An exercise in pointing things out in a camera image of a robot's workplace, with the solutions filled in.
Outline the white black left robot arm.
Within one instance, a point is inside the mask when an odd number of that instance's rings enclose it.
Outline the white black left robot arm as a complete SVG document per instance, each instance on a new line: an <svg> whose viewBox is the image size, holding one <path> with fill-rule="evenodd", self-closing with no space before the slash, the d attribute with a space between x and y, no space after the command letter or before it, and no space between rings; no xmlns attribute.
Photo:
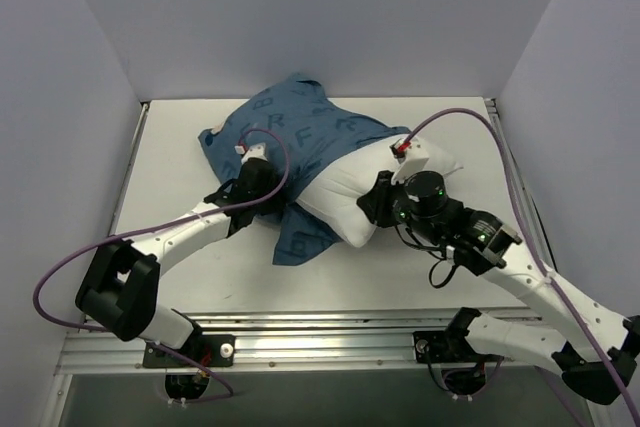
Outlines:
<svg viewBox="0 0 640 427"><path fill-rule="evenodd" d="M250 225L255 216L279 210L284 198L274 190L281 183L270 162L251 157L236 178L169 227L100 246L76 294L76 307L122 341L157 342L177 365L194 364L202 352L197 326L159 303L160 279L192 254Z"/></svg>

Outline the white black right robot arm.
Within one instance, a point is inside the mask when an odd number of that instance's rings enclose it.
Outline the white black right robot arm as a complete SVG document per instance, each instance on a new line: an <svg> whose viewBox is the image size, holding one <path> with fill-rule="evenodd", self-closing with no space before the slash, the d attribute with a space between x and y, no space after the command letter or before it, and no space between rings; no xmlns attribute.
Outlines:
<svg viewBox="0 0 640 427"><path fill-rule="evenodd" d="M409 235L408 246L438 256L509 292L545 322L535 328L461 308L444 331L455 359L507 357L558 375L582 398L610 405L629 385L639 354L639 319L603 307L545 264L493 214L448 196L442 175L423 171L401 184L383 171L358 198L378 227Z"/></svg>

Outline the blue cartoon print pillowcase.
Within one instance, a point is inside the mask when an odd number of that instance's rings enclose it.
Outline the blue cartoon print pillowcase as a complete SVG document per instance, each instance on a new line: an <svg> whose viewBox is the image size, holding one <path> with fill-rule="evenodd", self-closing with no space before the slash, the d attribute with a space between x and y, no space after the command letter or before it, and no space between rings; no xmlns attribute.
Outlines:
<svg viewBox="0 0 640 427"><path fill-rule="evenodd" d="M277 171L289 170L280 190L285 207L266 220L280 225L273 263L297 266L339 241L331 227L296 203L297 197L331 162L376 141L408 133L406 127L391 127L339 108L318 81L293 74L251 97L222 126L201 131L198 141L221 183L238 176L238 144L265 143L267 158Z"/></svg>

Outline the white pillow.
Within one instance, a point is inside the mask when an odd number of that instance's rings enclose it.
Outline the white pillow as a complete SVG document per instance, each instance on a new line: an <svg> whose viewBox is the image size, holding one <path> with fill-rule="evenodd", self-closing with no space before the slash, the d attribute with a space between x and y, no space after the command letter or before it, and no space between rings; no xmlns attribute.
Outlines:
<svg viewBox="0 0 640 427"><path fill-rule="evenodd" d="M382 171L396 172L400 162L391 147L402 135L378 140L340 157L320 172L297 197L306 212L326 223L341 240L360 248L376 227L357 205L357 200L374 187Z"/></svg>

